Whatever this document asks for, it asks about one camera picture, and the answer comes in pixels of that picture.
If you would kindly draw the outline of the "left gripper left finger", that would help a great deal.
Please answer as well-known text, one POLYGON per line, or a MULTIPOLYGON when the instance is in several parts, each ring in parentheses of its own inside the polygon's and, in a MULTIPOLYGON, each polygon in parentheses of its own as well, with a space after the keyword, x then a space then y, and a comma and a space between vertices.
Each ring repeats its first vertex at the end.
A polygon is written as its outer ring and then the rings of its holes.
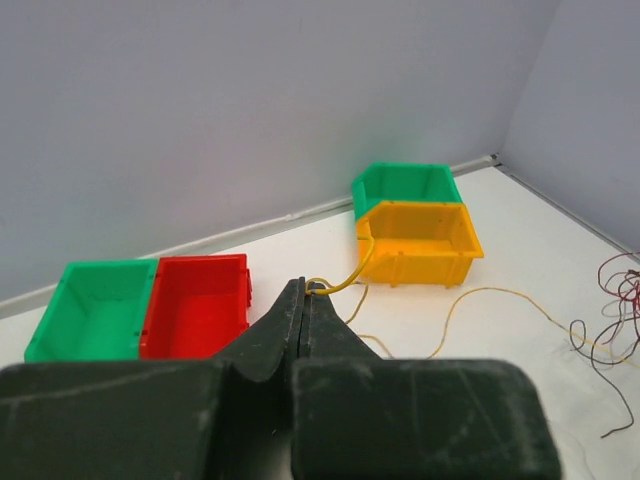
POLYGON ((304 282, 202 360, 33 363, 1 372, 5 479, 288 479, 304 282))

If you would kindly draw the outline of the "red plastic bin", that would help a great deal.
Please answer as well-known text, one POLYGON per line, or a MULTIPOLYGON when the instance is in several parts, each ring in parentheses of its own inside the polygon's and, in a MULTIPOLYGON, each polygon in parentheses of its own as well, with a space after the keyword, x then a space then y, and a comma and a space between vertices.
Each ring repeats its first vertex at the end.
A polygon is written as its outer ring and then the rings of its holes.
POLYGON ((139 340, 142 359, 202 359, 248 328, 245 254, 162 257, 139 340))

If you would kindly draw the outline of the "yellow plastic bin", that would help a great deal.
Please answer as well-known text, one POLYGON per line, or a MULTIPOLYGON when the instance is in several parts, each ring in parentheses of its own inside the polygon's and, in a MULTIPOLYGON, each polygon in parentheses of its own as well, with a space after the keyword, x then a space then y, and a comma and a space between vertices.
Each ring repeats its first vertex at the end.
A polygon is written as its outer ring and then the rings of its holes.
POLYGON ((382 201, 355 224, 360 278, 370 283, 464 283, 484 257, 463 203, 382 201))

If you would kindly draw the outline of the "left green plastic bin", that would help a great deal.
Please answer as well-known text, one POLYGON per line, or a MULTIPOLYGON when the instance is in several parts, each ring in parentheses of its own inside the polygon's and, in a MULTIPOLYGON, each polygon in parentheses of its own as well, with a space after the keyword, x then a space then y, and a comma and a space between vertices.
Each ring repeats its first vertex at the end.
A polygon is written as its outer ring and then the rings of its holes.
POLYGON ((24 361, 136 360, 157 266, 156 259, 68 264, 24 361))

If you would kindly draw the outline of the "green plastic bin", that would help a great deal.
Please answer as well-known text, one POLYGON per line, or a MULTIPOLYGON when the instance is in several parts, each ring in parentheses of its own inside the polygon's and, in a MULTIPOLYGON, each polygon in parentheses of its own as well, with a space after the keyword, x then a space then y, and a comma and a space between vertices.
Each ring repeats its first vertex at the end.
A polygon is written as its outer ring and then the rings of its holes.
POLYGON ((351 185, 355 220, 382 201, 461 203, 451 168, 443 164, 377 162, 351 185))
POLYGON ((136 360, 157 266, 156 259, 68 264, 24 361, 136 360))

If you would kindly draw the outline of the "right green plastic bin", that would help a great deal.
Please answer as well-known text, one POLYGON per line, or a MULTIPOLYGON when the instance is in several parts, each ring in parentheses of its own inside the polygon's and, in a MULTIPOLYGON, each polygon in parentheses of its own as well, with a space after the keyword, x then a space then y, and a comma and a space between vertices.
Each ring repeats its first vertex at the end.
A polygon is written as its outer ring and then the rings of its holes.
POLYGON ((351 185, 355 220, 382 201, 461 203, 451 168, 443 164, 377 162, 351 185))

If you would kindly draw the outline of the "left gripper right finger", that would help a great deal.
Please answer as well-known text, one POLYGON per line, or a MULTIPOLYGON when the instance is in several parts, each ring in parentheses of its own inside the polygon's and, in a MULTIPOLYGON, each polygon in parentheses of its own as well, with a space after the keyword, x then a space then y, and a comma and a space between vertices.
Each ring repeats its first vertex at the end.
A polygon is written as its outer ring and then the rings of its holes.
POLYGON ((535 385, 495 359, 384 359, 304 289, 292 366, 297 479, 559 479, 535 385))

